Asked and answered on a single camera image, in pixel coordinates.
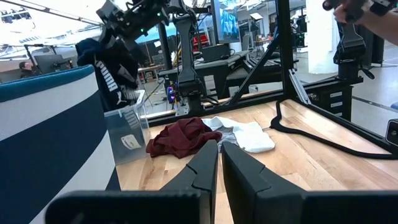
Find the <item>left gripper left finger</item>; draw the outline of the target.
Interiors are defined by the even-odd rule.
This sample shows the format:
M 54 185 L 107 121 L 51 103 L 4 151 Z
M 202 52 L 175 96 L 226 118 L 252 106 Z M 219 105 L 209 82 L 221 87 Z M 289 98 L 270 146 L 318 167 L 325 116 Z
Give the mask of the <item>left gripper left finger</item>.
M 213 223 L 218 167 L 210 140 L 159 190 L 80 190 L 63 194 L 47 208 L 48 224 Z

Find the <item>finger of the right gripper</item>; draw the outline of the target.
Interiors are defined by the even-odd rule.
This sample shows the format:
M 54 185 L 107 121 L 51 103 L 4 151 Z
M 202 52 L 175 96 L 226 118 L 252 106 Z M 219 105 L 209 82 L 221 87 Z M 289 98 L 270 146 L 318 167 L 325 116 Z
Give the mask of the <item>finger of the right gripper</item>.
M 139 64 L 145 64 L 145 62 L 149 59 L 147 54 L 143 51 L 143 48 L 137 44 L 135 40 L 127 39 L 124 41 L 124 45 L 133 59 Z
M 116 43 L 116 38 L 113 31 L 110 29 L 103 29 L 98 42 L 104 49 L 111 48 Z

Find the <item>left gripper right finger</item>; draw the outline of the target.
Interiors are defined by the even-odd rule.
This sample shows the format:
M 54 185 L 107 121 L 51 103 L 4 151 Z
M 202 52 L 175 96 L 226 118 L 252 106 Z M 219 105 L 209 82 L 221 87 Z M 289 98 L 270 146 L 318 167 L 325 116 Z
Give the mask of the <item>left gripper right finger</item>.
M 397 191 L 306 191 L 237 145 L 221 147 L 223 177 L 235 223 L 397 224 Z

